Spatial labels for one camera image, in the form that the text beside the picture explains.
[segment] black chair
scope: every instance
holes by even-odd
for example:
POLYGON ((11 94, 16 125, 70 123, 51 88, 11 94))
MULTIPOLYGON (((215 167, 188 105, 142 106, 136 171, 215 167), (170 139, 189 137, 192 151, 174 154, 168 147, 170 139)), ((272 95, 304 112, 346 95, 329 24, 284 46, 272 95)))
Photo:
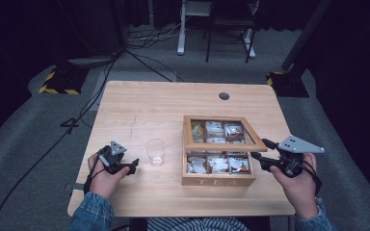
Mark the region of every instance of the black chair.
POLYGON ((239 39, 243 37, 248 29, 251 29, 251 42, 249 44, 246 63, 249 60, 251 46, 255 34, 254 17, 248 0, 214 0, 211 4, 210 14, 208 17, 208 48, 206 52, 206 62, 209 62, 209 52, 211 43, 215 44, 242 44, 241 42, 231 41, 212 41, 213 30, 242 31, 239 39))

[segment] hand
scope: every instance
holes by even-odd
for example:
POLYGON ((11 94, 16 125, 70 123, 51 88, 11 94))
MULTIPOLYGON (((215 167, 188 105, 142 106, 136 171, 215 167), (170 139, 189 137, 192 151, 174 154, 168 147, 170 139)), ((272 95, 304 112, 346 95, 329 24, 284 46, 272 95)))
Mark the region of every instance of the hand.
MULTIPOLYGON (((311 164, 316 170, 314 154, 305 153, 304 161, 311 164)), ((278 167, 270 167, 270 171, 276 180, 283 186, 284 193, 296 210, 296 216, 302 219, 313 218, 318 214, 318 207, 315 202, 315 183, 308 172, 289 178, 285 176, 278 167)))
MULTIPOLYGON (((88 162, 89 162, 89 169, 92 169, 92 166, 94 164, 95 158, 97 157, 97 154, 93 154, 88 162)), ((92 184, 90 185, 90 191, 92 193, 99 194, 106 199, 110 199, 110 197, 114 194, 116 191, 117 185, 119 184, 119 181, 124 178, 124 176, 127 174, 127 172, 130 170, 130 167, 125 167, 116 174, 112 175, 108 173, 108 171, 104 170, 103 163, 98 160, 97 164, 95 165, 94 171, 92 173, 92 176, 95 176, 92 180, 92 184)))

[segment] glass cup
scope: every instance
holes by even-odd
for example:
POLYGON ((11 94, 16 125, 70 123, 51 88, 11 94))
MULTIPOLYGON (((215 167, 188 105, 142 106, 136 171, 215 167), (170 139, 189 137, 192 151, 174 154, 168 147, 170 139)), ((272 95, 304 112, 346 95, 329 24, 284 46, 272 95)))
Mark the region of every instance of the glass cup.
POLYGON ((145 144, 145 153, 151 165, 154 167, 159 167, 164 164, 166 152, 167 144, 160 139, 152 139, 145 144))

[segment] table top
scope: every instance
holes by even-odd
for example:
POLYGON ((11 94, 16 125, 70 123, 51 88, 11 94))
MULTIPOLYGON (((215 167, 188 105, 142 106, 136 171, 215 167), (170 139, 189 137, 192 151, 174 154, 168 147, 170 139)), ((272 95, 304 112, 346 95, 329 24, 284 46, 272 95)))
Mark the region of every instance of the table top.
MULTIPOLYGON (((123 162, 140 158, 111 198, 116 217, 215 217, 292 215, 294 209, 273 175, 253 161, 249 187, 182 186, 183 119, 190 116, 244 117, 260 138, 283 141, 290 135, 273 89, 266 85, 110 81, 104 91, 77 177, 84 183, 87 159, 110 141, 127 151, 123 162), (229 99, 222 100, 221 92, 229 99), (159 138, 168 144, 165 163, 153 167, 144 145, 159 138)), ((263 156, 276 158, 269 150, 263 156)), ((67 212, 83 200, 74 191, 67 212)))

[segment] blue sleeve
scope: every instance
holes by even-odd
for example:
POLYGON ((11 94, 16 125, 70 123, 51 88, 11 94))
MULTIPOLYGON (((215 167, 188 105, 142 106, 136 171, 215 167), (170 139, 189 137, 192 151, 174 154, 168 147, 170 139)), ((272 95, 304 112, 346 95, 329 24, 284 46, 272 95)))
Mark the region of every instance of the blue sleeve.
POLYGON ((69 226, 74 230, 110 230, 114 211, 111 203, 101 195, 88 192, 76 209, 69 226))
POLYGON ((321 198, 316 199, 318 206, 318 215, 310 219, 300 219, 295 218, 296 220, 296 230, 305 230, 305 231, 335 231, 337 230, 329 221, 326 216, 326 208, 324 207, 323 200, 321 198))

